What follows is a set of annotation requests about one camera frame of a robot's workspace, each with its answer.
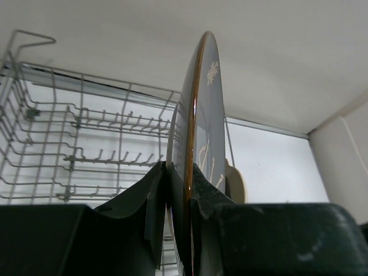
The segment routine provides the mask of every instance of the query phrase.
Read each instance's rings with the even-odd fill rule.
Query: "metal rack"
[[[0,204],[95,207],[165,157],[180,93],[19,61],[54,43],[16,30],[0,60]],[[178,274],[168,229],[159,274]]]

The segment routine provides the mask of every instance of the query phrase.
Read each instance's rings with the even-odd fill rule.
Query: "white flower decoration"
[[[208,70],[207,74],[207,85],[211,85],[213,82],[213,78],[216,76],[219,66],[219,62],[212,62],[210,69]]]

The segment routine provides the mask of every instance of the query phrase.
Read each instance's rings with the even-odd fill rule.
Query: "white wall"
[[[235,124],[229,132],[249,203],[328,202],[306,139]],[[230,160],[228,144],[226,155]]]
[[[359,223],[368,221],[368,103],[310,135],[331,202],[345,207]]]

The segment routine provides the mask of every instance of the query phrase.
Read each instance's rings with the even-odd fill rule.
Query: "dish rack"
[[[19,61],[24,49],[54,43],[16,30],[1,60],[0,204],[95,208],[165,159],[180,92]],[[178,275],[165,227],[156,274]]]

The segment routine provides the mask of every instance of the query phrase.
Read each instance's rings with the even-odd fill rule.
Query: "white ceiling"
[[[202,33],[217,38],[226,113],[308,133],[368,89],[366,0],[3,0],[15,28],[51,35],[22,59],[180,90]]]

